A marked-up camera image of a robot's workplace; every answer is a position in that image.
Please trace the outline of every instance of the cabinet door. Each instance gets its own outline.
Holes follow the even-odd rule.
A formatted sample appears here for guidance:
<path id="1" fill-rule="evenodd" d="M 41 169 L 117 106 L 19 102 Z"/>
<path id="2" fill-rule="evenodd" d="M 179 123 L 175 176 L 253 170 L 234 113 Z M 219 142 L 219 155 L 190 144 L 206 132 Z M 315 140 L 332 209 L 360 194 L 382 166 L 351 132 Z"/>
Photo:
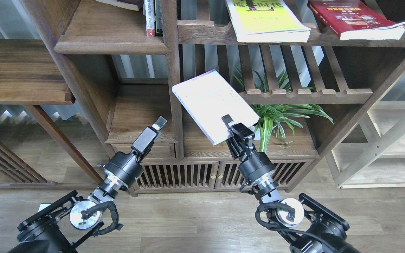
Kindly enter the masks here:
<path id="1" fill-rule="evenodd" d="M 287 189 L 287 185 L 297 180 L 313 160 L 272 160 L 276 168 L 272 178 L 279 184 L 278 189 Z M 239 171 L 239 161 L 222 161 L 218 167 L 215 189 L 238 189 L 245 179 Z"/>
<path id="2" fill-rule="evenodd" d="M 214 189 L 218 162 L 191 164 L 142 163 L 143 174 L 133 188 L 136 193 L 208 191 Z"/>

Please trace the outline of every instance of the wooden drawer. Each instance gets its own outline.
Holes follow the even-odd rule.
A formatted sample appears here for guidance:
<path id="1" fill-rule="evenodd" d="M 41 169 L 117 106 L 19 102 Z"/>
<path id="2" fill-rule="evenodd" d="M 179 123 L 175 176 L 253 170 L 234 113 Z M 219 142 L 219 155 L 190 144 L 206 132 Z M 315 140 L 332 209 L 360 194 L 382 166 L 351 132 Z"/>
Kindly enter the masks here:
<path id="1" fill-rule="evenodd" d="M 115 152 L 121 151 L 124 153 L 129 153 L 132 149 L 130 148 L 132 144 L 112 144 Z M 148 158 L 174 158 L 175 148 L 174 143 L 156 143 L 151 148 L 151 152 L 146 156 Z"/>

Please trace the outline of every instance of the silver flange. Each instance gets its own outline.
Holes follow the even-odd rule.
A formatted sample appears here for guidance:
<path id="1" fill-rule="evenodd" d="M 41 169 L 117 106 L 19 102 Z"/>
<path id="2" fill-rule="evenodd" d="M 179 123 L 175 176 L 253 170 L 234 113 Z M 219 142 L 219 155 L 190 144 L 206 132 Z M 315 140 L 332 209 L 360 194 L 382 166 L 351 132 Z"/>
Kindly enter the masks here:
<path id="1" fill-rule="evenodd" d="M 93 214 L 90 218 L 87 220 L 82 219 L 82 214 L 81 211 L 87 210 L 88 208 L 96 206 L 96 202 L 93 200 L 82 200 L 74 207 L 71 209 L 70 212 L 70 222 L 71 225 L 73 225 L 77 229 L 90 229 L 96 224 L 98 224 L 101 221 L 101 218 L 103 217 L 101 211 L 97 211 L 96 213 Z"/>

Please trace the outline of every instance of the white book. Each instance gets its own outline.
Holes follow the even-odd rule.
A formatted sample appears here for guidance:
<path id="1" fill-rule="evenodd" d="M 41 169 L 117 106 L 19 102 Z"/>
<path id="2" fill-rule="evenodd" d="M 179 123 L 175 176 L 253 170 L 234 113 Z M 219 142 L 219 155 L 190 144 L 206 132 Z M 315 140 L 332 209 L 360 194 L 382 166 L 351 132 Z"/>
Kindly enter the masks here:
<path id="1" fill-rule="evenodd" d="M 174 85 L 173 93 L 185 107 L 212 145 L 229 138 L 221 117 L 229 114 L 246 127 L 254 125 L 259 116 L 215 70 Z"/>

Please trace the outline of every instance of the yellow book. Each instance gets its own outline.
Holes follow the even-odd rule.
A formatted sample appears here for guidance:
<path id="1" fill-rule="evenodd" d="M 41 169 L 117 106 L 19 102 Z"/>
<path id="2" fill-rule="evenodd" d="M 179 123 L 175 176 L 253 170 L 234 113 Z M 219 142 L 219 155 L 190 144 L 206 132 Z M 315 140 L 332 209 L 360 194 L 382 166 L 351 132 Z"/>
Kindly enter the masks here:
<path id="1" fill-rule="evenodd" d="M 307 42 L 305 27 L 283 0 L 225 0 L 239 42 Z"/>

